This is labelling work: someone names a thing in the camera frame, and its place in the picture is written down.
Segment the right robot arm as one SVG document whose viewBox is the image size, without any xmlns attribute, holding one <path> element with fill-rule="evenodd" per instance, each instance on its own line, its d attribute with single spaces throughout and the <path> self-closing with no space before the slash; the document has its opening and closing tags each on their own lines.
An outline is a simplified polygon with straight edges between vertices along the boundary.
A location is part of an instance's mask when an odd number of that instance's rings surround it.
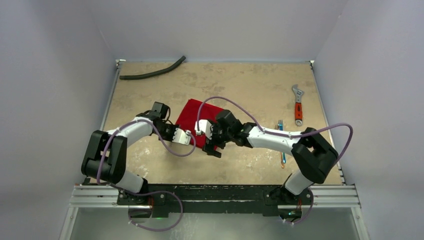
<svg viewBox="0 0 424 240">
<path fill-rule="evenodd" d="M 288 204 L 300 198 L 301 193 L 313 184 L 322 184 L 339 157 L 338 152 L 314 128 L 305 131 L 280 131 L 264 128 L 254 122 L 241 123 L 231 111 L 219 112 L 215 120 L 195 122 L 196 134 L 205 135 L 202 150 L 209 156 L 220 158 L 218 148 L 229 142 L 239 147 L 262 148 L 292 156 L 298 171 L 291 174 L 281 189 L 280 196 Z"/>
</svg>

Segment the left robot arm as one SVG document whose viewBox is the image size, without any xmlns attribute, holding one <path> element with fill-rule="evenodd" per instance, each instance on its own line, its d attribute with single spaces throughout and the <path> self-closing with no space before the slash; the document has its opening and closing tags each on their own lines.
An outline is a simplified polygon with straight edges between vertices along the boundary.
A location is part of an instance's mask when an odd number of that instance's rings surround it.
<svg viewBox="0 0 424 240">
<path fill-rule="evenodd" d="M 89 139 L 81 164 L 81 173 L 97 183 L 114 185 L 130 192 L 129 197 L 138 205 L 149 199 L 148 181 L 127 170 L 127 149 L 141 138 L 158 136 L 172 142 L 179 125 L 168 122 L 171 109 L 154 102 L 150 110 L 139 113 L 130 122 L 109 131 L 96 130 Z"/>
</svg>

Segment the red cloth napkin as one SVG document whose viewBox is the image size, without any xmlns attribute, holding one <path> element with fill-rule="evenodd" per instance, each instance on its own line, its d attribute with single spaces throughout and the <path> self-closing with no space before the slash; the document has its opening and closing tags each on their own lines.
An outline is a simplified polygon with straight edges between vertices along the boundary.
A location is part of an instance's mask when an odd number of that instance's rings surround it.
<svg viewBox="0 0 424 240">
<path fill-rule="evenodd" d="M 176 120 L 176 124 L 186 131 L 191 131 L 192 135 L 196 140 L 196 147 L 202 149 L 206 143 L 206 137 L 204 135 L 196 135 L 195 122 L 197 120 L 197 113 L 201 105 L 201 101 L 196 99 L 189 99 L 182 109 L 179 117 Z M 200 111 L 201 120 L 215 120 L 218 113 L 224 109 L 215 105 L 205 103 Z"/>
</svg>

